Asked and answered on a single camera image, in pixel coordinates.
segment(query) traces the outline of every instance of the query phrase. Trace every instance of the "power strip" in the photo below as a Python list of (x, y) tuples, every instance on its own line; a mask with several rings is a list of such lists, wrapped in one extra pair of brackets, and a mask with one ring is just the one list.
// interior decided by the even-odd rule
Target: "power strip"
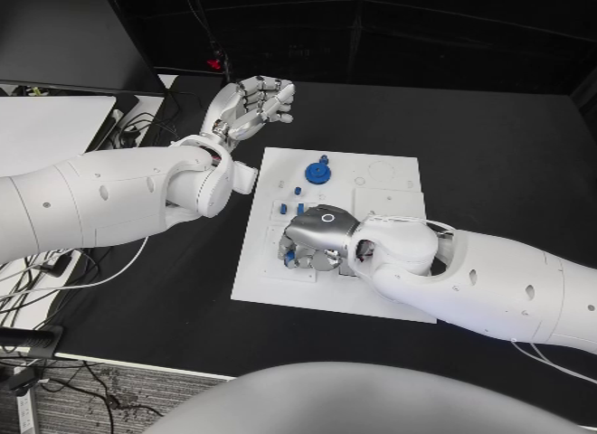
[[(22, 373), (23, 366), (15, 368), (15, 373)], [(18, 398), (19, 402), (19, 422), (21, 434), (39, 434), (38, 425), (38, 408), (35, 403), (35, 388), (29, 389), (23, 396)]]

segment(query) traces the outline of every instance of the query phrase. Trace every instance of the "robotic hand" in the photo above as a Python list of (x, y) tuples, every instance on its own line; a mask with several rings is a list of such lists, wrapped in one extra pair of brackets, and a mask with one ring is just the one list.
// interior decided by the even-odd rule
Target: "robotic hand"
[[(597, 269), (518, 241), (413, 217), (373, 214), (360, 222), (319, 205), (293, 218), (279, 258), (290, 269), (321, 271), (347, 261), (384, 298), (451, 324), (597, 354)], [(432, 276), (435, 259), (446, 271)]]
[(292, 122), (293, 93), (290, 81), (269, 77), (230, 84), (201, 136), (0, 177), (0, 264), (48, 250), (114, 246), (214, 217), (233, 191), (251, 193), (257, 177), (230, 151), (269, 121)]
[(259, 75), (230, 83), (211, 103), (201, 135), (231, 152), (267, 122), (292, 122), (293, 95), (295, 85), (287, 80)]

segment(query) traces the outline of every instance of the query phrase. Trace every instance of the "white pegboard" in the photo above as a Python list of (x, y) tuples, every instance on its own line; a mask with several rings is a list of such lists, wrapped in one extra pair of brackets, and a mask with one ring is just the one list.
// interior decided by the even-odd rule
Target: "white pegboard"
[[(313, 185), (306, 167), (329, 157), (332, 180)], [(300, 195), (295, 187), (302, 187)], [(280, 213), (286, 203), (287, 212)], [(371, 156), (270, 147), (264, 152), (250, 225), (231, 298), (273, 305), (436, 323), (414, 307), (387, 301), (360, 278), (313, 269), (287, 269), (279, 240), (296, 215), (321, 203), (347, 209), (363, 220), (380, 214), (426, 217), (419, 162), (401, 156)]]

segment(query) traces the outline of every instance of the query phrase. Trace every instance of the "white cable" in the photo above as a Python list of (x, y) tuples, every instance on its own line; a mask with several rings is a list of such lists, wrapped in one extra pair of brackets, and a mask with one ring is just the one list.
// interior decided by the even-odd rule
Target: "white cable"
[(48, 263), (51, 260), (57, 259), (61, 255), (65, 255), (73, 250), (74, 249), (68, 249), (62, 253), (58, 253), (57, 255), (54, 255), (51, 258), (48, 258), (45, 260), (41, 260), (41, 262), (36, 262), (35, 264), (32, 264), (26, 269), (22, 269), (18, 273), (10, 274), (5, 278), (0, 278), (0, 282), (3, 282), (5, 280), (8, 280), (9, 278), (13, 278), (15, 276), (19, 276), (19, 274), (23, 273), (25, 271), (28, 271), (28, 269), (32, 269), (32, 268), (41, 266), (42, 264)]
[(534, 347), (534, 349), (537, 350), (537, 353), (540, 354), (540, 356), (543, 358), (536, 357), (533, 354), (530, 354), (527, 351), (524, 351), (524, 349), (518, 346), (517, 342), (513, 340), (511, 343), (514, 344), (514, 346), (517, 347), (518, 351), (528, 355), (534, 360), (537, 360), (539, 362), (547, 364), (549, 366), (553, 366), (557, 370), (560, 370), (563, 373), (567, 373), (569, 375), (573, 375), (575, 377), (580, 378), (582, 380), (586, 380), (588, 382), (593, 382), (597, 385), (597, 380), (595, 380), (593, 378), (588, 377), (586, 375), (576, 373), (575, 371), (572, 371), (569, 368), (564, 368), (563, 366), (560, 366), (559, 364), (556, 364), (549, 358), (547, 356), (540, 352), (540, 350), (537, 349), (536, 344), (531, 344), (531, 346)]
[(399, 215), (378, 215), (378, 214), (370, 214), (368, 216), (370, 219), (377, 218), (377, 220), (396, 220), (399, 222), (423, 222), (423, 223), (430, 223), (435, 224), (436, 226), (440, 226), (443, 229), (446, 229), (448, 231), (455, 231), (455, 227), (451, 226), (446, 223), (440, 223), (440, 222), (435, 222), (433, 220), (427, 220), (423, 219), (420, 217), (403, 217)]
[(103, 280), (101, 282), (97, 283), (88, 283), (87, 285), (75, 285), (73, 287), (60, 287), (60, 288), (34, 288), (34, 289), (28, 289), (26, 291), (21, 291), (21, 292), (15, 292), (15, 294), (8, 294), (6, 296), (0, 296), (0, 300), (5, 298), (13, 298), (18, 296), (22, 296), (23, 294), (31, 294), (36, 291), (65, 291), (68, 289), (80, 289), (80, 288), (91, 288), (91, 287), (97, 287), (98, 285), (101, 285), (103, 283), (107, 283), (110, 280), (113, 280), (114, 278), (117, 278), (127, 270), (127, 268), (132, 266), (133, 262), (136, 262), (136, 259), (139, 258), (140, 254), (143, 253), (143, 249), (146, 246), (146, 242), (149, 241), (149, 237), (145, 238), (145, 242), (143, 245), (140, 246), (140, 250), (136, 253), (136, 256), (133, 257), (132, 261), (129, 262), (129, 264), (126, 265), (126, 267), (106, 280)]

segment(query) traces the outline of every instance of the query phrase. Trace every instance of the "red light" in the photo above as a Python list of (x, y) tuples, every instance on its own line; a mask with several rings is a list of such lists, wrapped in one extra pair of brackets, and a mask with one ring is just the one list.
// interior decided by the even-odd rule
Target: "red light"
[(208, 61), (210, 66), (215, 69), (215, 70), (221, 70), (224, 67), (221, 66), (221, 62), (217, 61), (215, 59), (212, 61)]

